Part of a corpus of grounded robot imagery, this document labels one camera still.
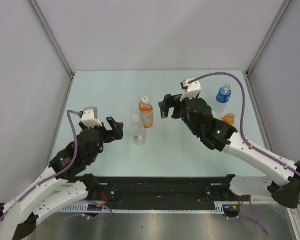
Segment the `blue Pocari Sweat bottle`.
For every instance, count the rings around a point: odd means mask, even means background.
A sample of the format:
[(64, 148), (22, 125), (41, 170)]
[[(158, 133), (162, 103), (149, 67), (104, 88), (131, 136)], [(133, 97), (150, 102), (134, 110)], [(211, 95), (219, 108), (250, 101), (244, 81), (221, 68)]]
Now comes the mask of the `blue Pocari Sweat bottle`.
[(231, 95), (232, 95), (232, 90), (231, 90), (231, 85), (229, 83), (226, 83), (218, 90), (218, 93), (215, 97), (216, 113), (222, 113), (226, 109)]

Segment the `small orange bottle gold cap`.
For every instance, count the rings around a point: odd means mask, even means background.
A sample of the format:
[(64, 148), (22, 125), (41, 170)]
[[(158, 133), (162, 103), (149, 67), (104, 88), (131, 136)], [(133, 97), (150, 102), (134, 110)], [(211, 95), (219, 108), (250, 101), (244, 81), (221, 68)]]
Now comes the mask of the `small orange bottle gold cap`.
[(233, 113), (228, 113), (227, 115), (225, 115), (222, 118), (222, 121), (231, 126), (234, 126), (235, 125), (235, 115)]

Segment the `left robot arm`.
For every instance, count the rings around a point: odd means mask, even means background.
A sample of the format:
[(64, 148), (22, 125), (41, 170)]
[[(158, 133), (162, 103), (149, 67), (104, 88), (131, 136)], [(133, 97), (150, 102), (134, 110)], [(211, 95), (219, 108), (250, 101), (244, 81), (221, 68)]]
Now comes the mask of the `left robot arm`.
[(54, 190), (71, 181), (97, 159), (104, 145), (122, 140), (124, 123), (107, 117), (108, 130), (98, 117), (88, 112), (67, 111), (73, 141), (57, 153), (41, 175), (20, 195), (0, 203), (0, 240), (22, 240), (35, 231), (47, 217), (76, 201), (95, 200), (101, 188), (92, 174), (84, 175), (68, 190)]

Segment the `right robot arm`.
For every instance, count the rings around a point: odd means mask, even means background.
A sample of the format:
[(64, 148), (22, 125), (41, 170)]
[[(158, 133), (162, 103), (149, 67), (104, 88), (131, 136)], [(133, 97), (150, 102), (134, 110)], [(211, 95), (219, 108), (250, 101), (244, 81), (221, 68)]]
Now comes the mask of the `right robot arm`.
[(182, 99), (180, 94), (167, 94), (158, 105), (162, 119), (167, 118), (169, 110), (173, 109), (172, 118), (181, 119), (208, 149), (235, 156), (265, 174), (264, 180), (253, 183), (251, 187), (245, 180), (240, 187), (239, 177), (234, 176), (230, 183), (220, 188), (225, 200), (232, 201), (242, 195), (261, 195), (271, 196), (286, 208), (298, 207), (300, 160), (280, 157), (247, 140), (235, 127), (214, 118), (212, 108), (202, 98)]

